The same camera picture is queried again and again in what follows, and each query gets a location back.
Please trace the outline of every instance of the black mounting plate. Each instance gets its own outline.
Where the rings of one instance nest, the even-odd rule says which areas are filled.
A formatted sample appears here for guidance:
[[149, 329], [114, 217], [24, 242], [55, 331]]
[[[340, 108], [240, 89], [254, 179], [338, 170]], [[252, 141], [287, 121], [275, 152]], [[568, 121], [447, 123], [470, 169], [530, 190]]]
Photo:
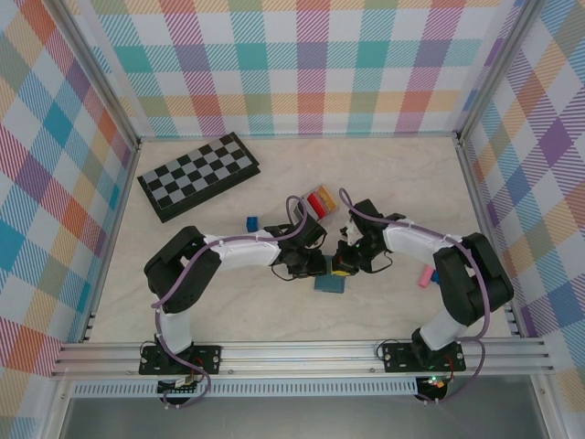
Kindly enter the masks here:
[[[159, 343], [144, 346], [141, 350], [139, 375], [183, 375], [191, 374], [191, 368], [171, 359]], [[191, 345], [178, 354], [178, 357], [202, 368], [209, 375], [219, 373], [221, 346]]]
[[431, 361], [428, 368], [423, 368], [412, 352], [411, 343], [384, 343], [381, 349], [381, 358], [384, 359], [385, 372], [463, 372], [465, 367], [465, 358], [461, 343], [451, 343], [448, 347], [443, 348], [444, 355]]

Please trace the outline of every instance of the colorful plaid panel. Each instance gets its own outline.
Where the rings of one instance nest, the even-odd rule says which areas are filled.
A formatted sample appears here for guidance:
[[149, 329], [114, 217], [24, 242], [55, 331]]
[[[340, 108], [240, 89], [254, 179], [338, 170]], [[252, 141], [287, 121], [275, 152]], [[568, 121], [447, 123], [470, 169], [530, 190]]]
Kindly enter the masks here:
[[112, 64], [87, 26], [93, 18], [159, 137], [450, 132], [502, 4], [79, 1], [93, 7], [85, 16], [69, 0], [96, 56]]
[[131, 150], [40, 0], [0, 5], [0, 437], [32, 437]]
[[584, 6], [548, 1], [468, 142], [528, 334], [548, 342], [576, 429], [585, 426]]

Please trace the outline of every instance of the chessboard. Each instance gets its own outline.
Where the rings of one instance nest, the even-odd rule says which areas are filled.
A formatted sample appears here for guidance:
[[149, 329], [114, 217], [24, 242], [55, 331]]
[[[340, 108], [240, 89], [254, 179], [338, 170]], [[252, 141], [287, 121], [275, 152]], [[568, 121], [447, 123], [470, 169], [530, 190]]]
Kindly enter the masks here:
[[234, 134], [227, 134], [138, 177], [162, 222], [260, 173], [258, 161]]

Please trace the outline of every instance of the blue block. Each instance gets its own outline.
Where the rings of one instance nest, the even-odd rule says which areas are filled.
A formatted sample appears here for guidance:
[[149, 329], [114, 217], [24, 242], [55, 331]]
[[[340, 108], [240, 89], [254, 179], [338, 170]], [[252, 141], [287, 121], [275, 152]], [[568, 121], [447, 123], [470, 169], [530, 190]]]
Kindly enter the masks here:
[[247, 217], [246, 218], [246, 230], [247, 231], [258, 231], [258, 217]]
[[314, 278], [314, 289], [316, 291], [324, 291], [326, 293], [341, 294], [346, 290], [346, 279], [344, 276], [336, 276], [331, 274], [331, 259], [333, 256], [325, 256], [327, 260], [327, 272], [323, 276]]

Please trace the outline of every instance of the metal rail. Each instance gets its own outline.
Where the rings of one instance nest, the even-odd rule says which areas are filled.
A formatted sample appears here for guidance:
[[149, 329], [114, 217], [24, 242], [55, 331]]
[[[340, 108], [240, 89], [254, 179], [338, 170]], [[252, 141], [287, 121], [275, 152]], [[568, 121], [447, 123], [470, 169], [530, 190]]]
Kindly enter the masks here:
[[[483, 375], [531, 375], [553, 372], [540, 338], [487, 338]], [[221, 343], [221, 379], [424, 377], [427, 373], [387, 374], [375, 356], [379, 341], [229, 342]], [[58, 380], [144, 380], [138, 374], [140, 343], [66, 344], [53, 378]], [[481, 350], [463, 345], [467, 370], [475, 372]], [[153, 376], [153, 380], [176, 378]]]

